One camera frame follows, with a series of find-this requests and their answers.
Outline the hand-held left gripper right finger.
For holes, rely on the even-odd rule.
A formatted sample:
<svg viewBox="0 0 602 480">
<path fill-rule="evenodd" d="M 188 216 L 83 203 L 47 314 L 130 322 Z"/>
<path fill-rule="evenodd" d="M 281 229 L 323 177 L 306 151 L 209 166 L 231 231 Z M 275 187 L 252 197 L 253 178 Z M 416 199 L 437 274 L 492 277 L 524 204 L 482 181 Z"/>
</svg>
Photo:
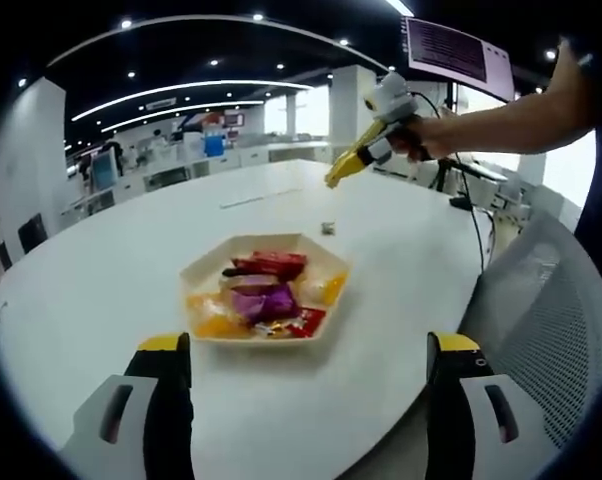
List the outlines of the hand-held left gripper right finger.
<svg viewBox="0 0 602 480">
<path fill-rule="evenodd" d="M 540 405 L 457 333 L 427 337 L 427 479 L 540 479 L 559 457 Z"/>
</svg>

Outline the person's right hand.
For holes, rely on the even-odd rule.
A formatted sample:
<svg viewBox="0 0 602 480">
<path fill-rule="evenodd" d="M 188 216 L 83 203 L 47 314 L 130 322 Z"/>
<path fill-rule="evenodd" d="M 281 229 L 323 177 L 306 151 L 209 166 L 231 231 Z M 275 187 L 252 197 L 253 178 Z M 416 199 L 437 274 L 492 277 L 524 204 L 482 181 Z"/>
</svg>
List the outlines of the person's right hand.
<svg viewBox="0 0 602 480">
<path fill-rule="evenodd" d="M 395 153 L 405 154 L 412 162 L 443 159 L 461 150 L 458 127 L 455 116 L 414 116 L 389 135 L 389 142 Z"/>
</svg>

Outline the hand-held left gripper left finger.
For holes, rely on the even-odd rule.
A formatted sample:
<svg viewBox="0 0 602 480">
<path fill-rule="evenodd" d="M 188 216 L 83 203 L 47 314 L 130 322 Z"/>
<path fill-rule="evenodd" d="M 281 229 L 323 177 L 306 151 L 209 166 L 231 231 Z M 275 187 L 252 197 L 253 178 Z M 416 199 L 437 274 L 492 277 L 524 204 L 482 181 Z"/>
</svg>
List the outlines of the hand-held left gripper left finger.
<svg viewBox="0 0 602 480">
<path fill-rule="evenodd" d="M 186 332 L 153 336 L 77 409 L 60 457 L 80 479 L 192 479 Z"/>
</svg>

